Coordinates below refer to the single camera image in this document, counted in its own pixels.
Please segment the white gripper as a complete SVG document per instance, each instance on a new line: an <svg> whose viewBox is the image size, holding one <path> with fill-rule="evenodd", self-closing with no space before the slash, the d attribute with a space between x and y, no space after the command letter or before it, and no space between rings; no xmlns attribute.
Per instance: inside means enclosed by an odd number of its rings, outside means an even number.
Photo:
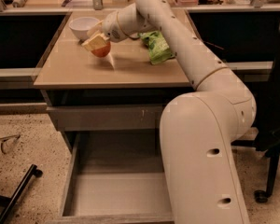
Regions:
<svg viewBox="0 0 280 224"><path fill-rule="evenodd" d="M128 37L154 31L155 27L137 11L136 5L132 4L123 9L107 15L103 21L97 22L87 32L90 37L82 43L82 47L88 51L101 49L107 46L109 39L118 43Z"/></svg>

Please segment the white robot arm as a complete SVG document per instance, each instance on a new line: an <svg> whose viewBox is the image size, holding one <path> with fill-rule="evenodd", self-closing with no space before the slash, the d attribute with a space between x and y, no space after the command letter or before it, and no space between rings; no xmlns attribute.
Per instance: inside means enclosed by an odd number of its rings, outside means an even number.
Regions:
<svg viewBox="0 0 280 224"><path fill-rule="evenodd" d="M148 30L162 33L193 88L161 114L161 154L175 224L250 224L231 142L254 122L254 96L168 1L135 0L90 28L83 46L96 51Z"/></svg>

